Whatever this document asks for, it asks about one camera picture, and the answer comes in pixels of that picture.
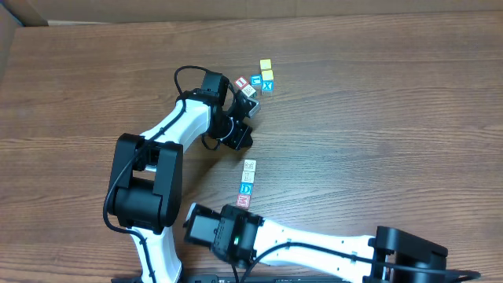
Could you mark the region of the plain K wooden block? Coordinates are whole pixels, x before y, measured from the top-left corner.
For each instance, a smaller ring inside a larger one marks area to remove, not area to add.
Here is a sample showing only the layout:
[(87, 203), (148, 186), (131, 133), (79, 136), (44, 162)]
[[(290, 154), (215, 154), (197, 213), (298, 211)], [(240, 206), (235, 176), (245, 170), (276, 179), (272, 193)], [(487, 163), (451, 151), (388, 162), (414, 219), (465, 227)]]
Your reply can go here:
[(255, 160), (245, 160), (244, 161), (244, 171), (255, 172), (256, 171), (256, 164), (257, 164), (257, 162)]

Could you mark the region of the blue P wooden block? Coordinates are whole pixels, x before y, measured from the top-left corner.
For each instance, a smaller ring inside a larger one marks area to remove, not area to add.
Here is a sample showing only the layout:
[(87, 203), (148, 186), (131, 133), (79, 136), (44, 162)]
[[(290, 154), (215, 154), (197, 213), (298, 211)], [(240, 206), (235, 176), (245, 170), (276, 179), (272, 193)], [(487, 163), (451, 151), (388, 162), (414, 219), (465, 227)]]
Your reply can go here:
[(243, 183), (253, 183), (255, 181), (254, 171), (243, 171), (241, 176), (241, 181)]

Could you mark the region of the blue D wooden block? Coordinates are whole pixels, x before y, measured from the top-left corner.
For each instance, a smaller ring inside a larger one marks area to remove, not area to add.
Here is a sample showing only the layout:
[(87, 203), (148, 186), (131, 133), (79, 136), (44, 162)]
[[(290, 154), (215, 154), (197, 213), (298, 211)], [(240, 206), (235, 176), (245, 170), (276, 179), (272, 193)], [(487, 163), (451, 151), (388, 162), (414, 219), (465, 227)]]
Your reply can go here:
[(239, 188), (239, 194), (251, 195), (253, 190), (253, 183), (242, 182)]

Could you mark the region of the red M wooden block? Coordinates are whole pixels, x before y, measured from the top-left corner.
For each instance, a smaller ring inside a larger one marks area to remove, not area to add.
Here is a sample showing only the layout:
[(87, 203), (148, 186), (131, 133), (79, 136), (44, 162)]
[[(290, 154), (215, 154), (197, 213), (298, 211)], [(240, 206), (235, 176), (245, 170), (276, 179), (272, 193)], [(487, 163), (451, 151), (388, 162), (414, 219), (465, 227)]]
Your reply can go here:
[(239, 193), (237, 195), (236, 206), (239, 208), (248, 209), (251, 202), (251, 196), (249, 194)]

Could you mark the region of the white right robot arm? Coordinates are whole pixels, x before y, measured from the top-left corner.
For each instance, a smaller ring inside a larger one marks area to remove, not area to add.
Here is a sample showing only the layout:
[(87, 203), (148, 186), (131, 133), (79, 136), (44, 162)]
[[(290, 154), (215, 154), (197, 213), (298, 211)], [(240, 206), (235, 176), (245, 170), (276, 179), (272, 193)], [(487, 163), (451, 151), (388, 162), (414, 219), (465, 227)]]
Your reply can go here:
[(271, 219), (226, 205), (210, 249), (222, 261), (247, 269), (253, 263), (304, 266), (349, 282), (385, 277), (387, 257), (400, 266), (399, 279), (441, 281), (429, 269), (446, 268), (447, 248), (402, 230), (380, 226), (375, 235), (330, 236), (283, 226)]

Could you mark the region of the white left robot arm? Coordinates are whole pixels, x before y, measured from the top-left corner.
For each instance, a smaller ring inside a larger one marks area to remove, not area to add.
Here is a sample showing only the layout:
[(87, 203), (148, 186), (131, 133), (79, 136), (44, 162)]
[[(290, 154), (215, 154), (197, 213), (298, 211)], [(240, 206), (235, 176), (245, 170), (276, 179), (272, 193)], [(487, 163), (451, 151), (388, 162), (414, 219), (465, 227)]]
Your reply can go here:
[(244, 119), (259, 112), (259, 102), (237, 91), (230, 108), (223, 110), (225, 99), (225, 91), (185, 91), (154, 128), (117, 140), (103, 220), (110, 230), (133, 238), (142, 268), (136, 282), (181, 279), (172, 226), (182, 202), (188, 147), (205, 135), (235, 150), (252, 145), (252, 128)]

